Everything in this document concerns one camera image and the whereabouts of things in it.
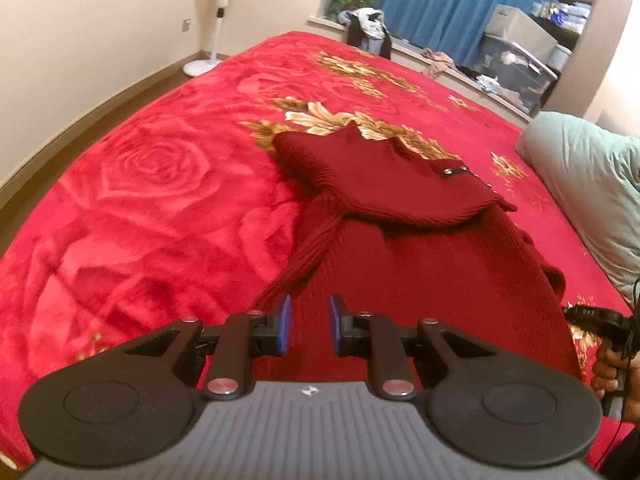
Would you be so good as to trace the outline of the person's right hand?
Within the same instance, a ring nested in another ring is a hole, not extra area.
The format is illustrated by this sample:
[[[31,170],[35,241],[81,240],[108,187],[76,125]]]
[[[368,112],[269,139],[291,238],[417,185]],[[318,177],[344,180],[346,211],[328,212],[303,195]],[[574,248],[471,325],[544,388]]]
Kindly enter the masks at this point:
[[[627,370],[626,395],[623,421],[639,426],[640,418],[640,356],[635,356],[631,361],[623,360],[620,352],[614,352],[606,342],[600,345],[596,353],[596,362],[593,363],[593,378],[590,386],[594,394],[603,399],[605,393],[613,392],[618,387],[617,373]]]

